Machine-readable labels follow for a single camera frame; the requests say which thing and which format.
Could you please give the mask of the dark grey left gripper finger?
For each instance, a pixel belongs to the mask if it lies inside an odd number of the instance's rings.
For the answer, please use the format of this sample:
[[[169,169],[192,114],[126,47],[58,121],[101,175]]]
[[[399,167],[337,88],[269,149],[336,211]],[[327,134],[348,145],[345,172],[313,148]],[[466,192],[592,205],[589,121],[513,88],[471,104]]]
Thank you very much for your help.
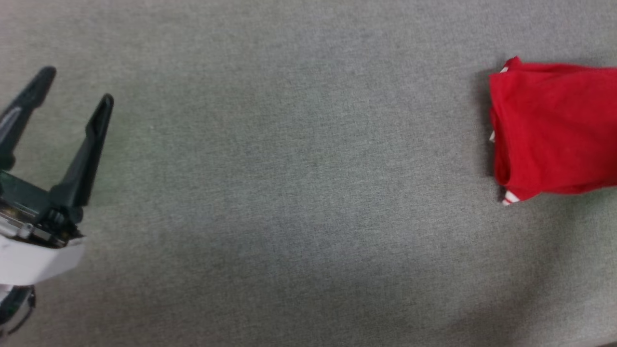
[[[31,114],[39,108],[55,79],[56,68],[44,67],[29,81],[0,117],[0,169],[9,171],[15,163],[17,147]]]
[[[73,224],[83,220],[83,208],[90,201],[113,109],[114,97],[105,94],[84,128],[84,141],[64,178],[49,191],[53,207]]]

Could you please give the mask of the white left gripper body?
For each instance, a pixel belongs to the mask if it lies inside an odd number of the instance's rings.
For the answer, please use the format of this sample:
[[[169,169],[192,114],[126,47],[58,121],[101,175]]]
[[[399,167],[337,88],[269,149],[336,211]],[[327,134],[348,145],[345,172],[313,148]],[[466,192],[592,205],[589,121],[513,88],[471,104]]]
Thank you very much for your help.
[[[1,283],[28,286],[75,268],[86,237],[49,193],[1,171]]]

